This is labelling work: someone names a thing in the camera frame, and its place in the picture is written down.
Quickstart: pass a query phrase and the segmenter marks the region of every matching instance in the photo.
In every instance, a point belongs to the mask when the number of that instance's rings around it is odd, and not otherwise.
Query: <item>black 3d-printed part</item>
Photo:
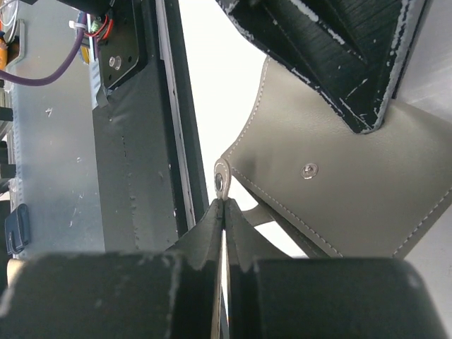
[[[29,5],[34,5],[37,0],[21,0]],[[102,16],[110,8],[110,0],[58,0],[70,7],[77,8],[79,11],[93,14],[94,16]]]
[[[380,127],[426,0],[217,0],[355,133]]]
[[[116,0],[113,5],[113,31],[99,44],[102,84],[113,90],[146,66],[141,1]],[[119,58],[119,68],[110,66],[110,58]]]

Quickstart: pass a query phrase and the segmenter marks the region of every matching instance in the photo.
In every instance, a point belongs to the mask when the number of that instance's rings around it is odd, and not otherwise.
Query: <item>gray metal panel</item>
[[[55,0],[23,5],[26,56],[19,76],[52,73],[66,58],[77,11]],[[32,242],[23,256],[47,251],[103,251],[88,67],[77,59],[56,83],[14,86],[16,198],[30,207]]]

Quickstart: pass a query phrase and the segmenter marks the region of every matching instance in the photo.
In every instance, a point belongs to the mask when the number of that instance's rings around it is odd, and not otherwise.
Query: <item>metal mounting plate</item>
[[[110,90],[137,74],[146,64],[141,2],[116,0],[113,13],[113,31],[108,40],[100,45],[99,58],[102,83]],[[120,58],[118,69],[109,65],[112,57]]]

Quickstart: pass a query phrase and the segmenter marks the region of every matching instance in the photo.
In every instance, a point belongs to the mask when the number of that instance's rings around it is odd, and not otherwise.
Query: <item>wire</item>
[[[17,0],[9,0],[9,1],[3,2],[3,4],[0,6],[0,11],[1,11],[3,8],[7,7],[9,4],[12,4],[14,1],[17,1]]]
[[[8,21],[8,23],[4,23],[3,22],[3,19],[2,19],[2,16],[3,16],[3,13],[2,13],[2,15],[0,16],[0,23],[3,25],[3,29],[5,30],[5,27],[8,27],[8,26],[11,26],[11,24],[14,22],[14,21],[16,21],[16,19],[17,19],[17,14],[18,14],[18,12],[19,12],[19,0],[14,0],[15,2],[16,2],[16,8],[14,9],[14,14],[11,16],[11,18],[9,19],[9,21]]]
[[[83,14],[83,17],[81,19],[81,23],[86,25],[86,14]],[[73,44],[73,47],[71,51],[69,52],[69,55],[66,57],[64,62],[61,64],[61,66],[50,76],[46,78],[41,79],[28,79],[28,78],[22,78],[20,76],[15,76],[13,74],[10,74],[8,72],[0,70],[0,78],[12,82],[17,83],[19,85],[24,86],[46,86],[50,83],[53,83],[54,81],[58,80],[64,72],[67,71],[69,66],[72,64],[72,61],[76,58],[78,54],[78,50],[80,49],[83,41],[83,37],[85,36],[85,30],[82,28],[79,28],[77,31],[77,38],[76,41]]]
[[[99,28],[99,30],[97,30],[97,32],[94,33],[86,32],[85,35],[87,37],[97,37],[104,30],[105,26],[107,26],[108,20],[109,20],[108,16],[105,16],[105,22],[102,24],[102,27]]]
[[[11,44],[14,38],[16,37],[16,29],[17,29],[18,20],[14,20],[13,27],[10,29],[9,37],[6,41],[6,44]]]
[[[110,36],[110,33],[112,32],[113,29],[113,23],[114,23],[113,19],[111,19],[108,24],[107,32],[105,32],[105,34],[102,36],[102,40],[106,40]]]

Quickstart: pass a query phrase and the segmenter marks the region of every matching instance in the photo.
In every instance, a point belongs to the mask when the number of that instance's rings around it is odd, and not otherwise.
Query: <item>metal grommet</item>
[[[319,166],[316,164],[307,164],[302,169],[302,177],[305,179],[312,179],[317,173],[319,173]]]
[[[218,192],[222,192],[223,191],[223,184],[224,184],[223,176],[221,175],[221,173],[217,173],[215,175],[215,189]]]

